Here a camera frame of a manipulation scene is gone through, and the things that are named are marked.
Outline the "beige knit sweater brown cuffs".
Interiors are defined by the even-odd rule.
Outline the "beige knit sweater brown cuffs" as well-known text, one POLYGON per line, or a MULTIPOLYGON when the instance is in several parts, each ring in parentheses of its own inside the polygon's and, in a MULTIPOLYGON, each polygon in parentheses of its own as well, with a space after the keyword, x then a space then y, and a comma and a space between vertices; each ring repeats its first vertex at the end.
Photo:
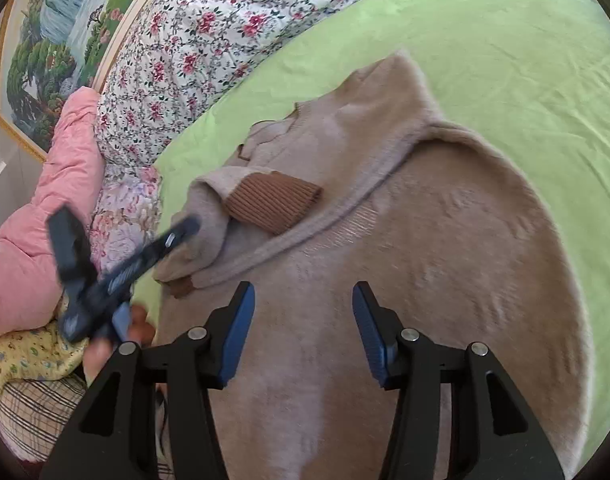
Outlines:
POLYGON ((231 478, 377 477, 396 401, 363 351, 360 281, 439 344, 485 342, 578 471, 594 355, 568 256, 521 172, 444 118, 407 53, 254 125, 183 214, 201 228, 155 268, 159 343, 255 289, 237 374, 212 400, 231 478))

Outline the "yellow patterned cloth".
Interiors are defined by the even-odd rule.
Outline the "yellow patterned cloth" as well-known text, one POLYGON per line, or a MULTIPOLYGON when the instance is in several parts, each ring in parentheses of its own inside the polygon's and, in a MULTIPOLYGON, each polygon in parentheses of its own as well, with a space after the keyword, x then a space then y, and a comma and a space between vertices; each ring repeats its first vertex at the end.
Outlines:
POLYGON ((47 325, 0 337, 0 396, 9 382, 53 382, 70 375, 78 367, 87 340, 71 344, 58 331, 58 319, 67 307, 68 298, 63 295, 54 318, 47 325))

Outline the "pink padded quilt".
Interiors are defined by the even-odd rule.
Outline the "pink padded quilt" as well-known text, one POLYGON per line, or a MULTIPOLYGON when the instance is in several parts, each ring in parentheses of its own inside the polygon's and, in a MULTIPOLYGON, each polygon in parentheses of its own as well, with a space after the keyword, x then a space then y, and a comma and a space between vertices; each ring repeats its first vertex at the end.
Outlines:
POLYGON ((67 204, 91 222, 104 176, 93 133, 99 99, 88 87, 68 97, 34 195, 0 226, 0 336, 46 325, 62 297, 47 221, 67 204))

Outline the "plaid checked fabric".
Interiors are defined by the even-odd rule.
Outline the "plaid checked fabric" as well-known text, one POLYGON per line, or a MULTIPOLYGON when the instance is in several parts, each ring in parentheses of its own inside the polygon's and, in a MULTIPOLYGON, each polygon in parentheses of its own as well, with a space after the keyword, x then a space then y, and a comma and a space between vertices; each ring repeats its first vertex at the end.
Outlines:
POLYGON ((2 442, 19 460, 45 462, 86 389, 77 375, 9 382, 0 396, 2 442))

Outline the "large floral print pillow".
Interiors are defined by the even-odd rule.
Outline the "large floral print pillow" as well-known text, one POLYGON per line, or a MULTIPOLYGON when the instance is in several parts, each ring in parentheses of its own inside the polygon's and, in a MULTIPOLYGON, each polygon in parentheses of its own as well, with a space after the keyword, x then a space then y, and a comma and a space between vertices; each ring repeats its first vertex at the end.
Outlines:
POLYGON ((161 213, 162 177, 155 167, 107 164, 89 230, 100 274, 153 240, 161 213))

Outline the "gold framed landscape painting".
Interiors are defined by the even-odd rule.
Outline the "gold framed landscape painting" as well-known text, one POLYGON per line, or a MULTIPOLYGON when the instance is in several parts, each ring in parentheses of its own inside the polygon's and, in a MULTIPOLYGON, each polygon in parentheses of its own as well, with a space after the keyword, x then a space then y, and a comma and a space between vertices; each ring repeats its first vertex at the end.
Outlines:
POLYGON ((8 0, 0 22, 0 127, 38 160, 65 101, 104 87, 148 0, 8 0))

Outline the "small floral print quilt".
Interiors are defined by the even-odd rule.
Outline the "small floral print quilt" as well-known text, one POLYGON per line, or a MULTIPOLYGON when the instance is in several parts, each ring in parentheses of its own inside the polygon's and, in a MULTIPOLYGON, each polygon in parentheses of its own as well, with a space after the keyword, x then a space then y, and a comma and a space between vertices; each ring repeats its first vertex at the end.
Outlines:
POLYGON ((267 56, 359 0, 148 0, 108 72, 96 143, 150 166, 267 56))

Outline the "light green bed sheet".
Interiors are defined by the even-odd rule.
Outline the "light green bed sheet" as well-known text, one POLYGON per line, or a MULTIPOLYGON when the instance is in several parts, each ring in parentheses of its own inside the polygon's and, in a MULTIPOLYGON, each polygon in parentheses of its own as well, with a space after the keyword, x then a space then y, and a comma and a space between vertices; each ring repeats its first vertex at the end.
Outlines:
POLYGON ((594 336, 583 453, 610 430, 610 21, 596 0, 360 0, 292 39, 156 160, 161 226, 189 183, 262 119, 407 50, 447 117, 481 133, 547 203, 594 336))

